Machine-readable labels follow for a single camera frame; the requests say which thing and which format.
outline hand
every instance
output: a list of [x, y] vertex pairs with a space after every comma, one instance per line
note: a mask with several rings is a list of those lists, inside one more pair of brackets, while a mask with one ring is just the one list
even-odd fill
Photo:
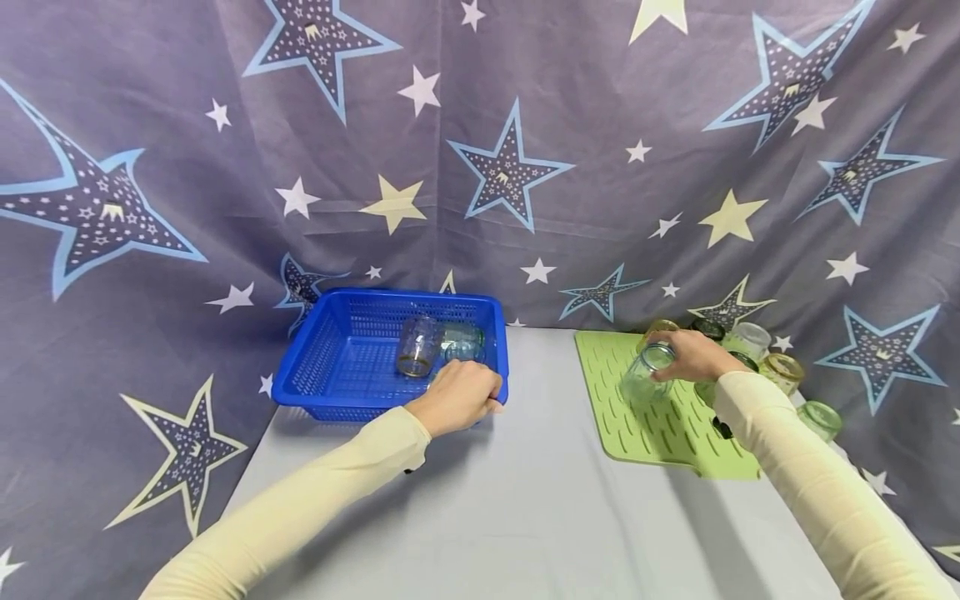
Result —
[[451, 360], [434, 378], [423, 396], [406, 405], [430, 436], [472, 427], [487, 413], [503, 411], [496, 400], [503, 378], [485, 365]]
[[656, 381], [716, 381], [731, 371], [749, 371], [725, 348], [699, 331], [655, 331], [647, 338], [647, 342], [667, 344], [677, 354], [669, 367], [653, 372], [651, 376]]

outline clear glass jar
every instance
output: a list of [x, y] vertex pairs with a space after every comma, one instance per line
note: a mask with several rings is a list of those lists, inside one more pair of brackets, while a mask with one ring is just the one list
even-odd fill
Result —
[[804, 368], [792, 356], [771, 352], [760, 363], [760, 374], [773, 381], [780, 390], [791, 397], [804, 381]]
[[724, 337], [722, 346], [727, 350], [743, 352], [758, 362], [767, 353], [772, 341], [773, 338], [760, 325], [743, 322], [733, 326]]
[[810, 431], [828, 444], [843, 429], [843, 419], [840, 415], [823, 402], [816, 400], [801, 404], [797, 409], [797, 417], [800, 417]]
[[444, 327], [426, 315], [403, 322], [396, 347], [396, 369], [410, 377], [426, 377], [440, 353]]
[[717, 344], [723, 342], [724, 336], [727, 335], [727, 329], [724, 326], [704, 317], [694, 319], [690, 323], [689, 329], [703, 333], [708, 339], [713, 340]]
[[678, 329], [680, 329], [680, 326], [669, 319], [657, 319], [653, 321], [650, 323], [650, 326], [647, 327], [646, 333], [643, 334], [643, 337], [641, 337], [640, 341], [636, 344], [637, 353], [640, 353], [643, 347], [647, 345], [647, 337], [654, 331], [677, 331]]
[[660, 399], [670, 392], [671, 381], [655, 381], [651, 375], [665, 369], [677, 357], [666, 344], [649, 344], [640, 351], [617, 386], [627, 403]]

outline star-patterned backdrop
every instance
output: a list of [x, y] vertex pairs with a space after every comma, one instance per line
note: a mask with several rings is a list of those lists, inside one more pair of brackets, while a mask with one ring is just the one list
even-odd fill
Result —
[[343, 285], [761, 324], [960, 575], [955, 3], [155, 4], [0, 8], [0, 600], [135, 597]]

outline sleeve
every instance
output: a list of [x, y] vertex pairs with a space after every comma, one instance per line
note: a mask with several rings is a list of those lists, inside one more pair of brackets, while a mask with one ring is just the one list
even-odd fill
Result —
[[847, 600], [957, 598], [946, 577], [873, 490], [752, 372], [717, 382], [714, 410], [804, 530]]
[[140, 600], [238, 600], [352, 502], [423, 464], [430, 435], [404, 408], [214, 524], [164, 566]]

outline table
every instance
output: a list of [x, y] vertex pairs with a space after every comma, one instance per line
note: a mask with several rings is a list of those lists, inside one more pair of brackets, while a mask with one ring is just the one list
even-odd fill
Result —
[[[268, 576], [270, 600], [839, 598], [766, 480], [616, 462], [573, 331], [508, 327], [510, 399]], [[227, 511], [357, 427], [280, 408]]]

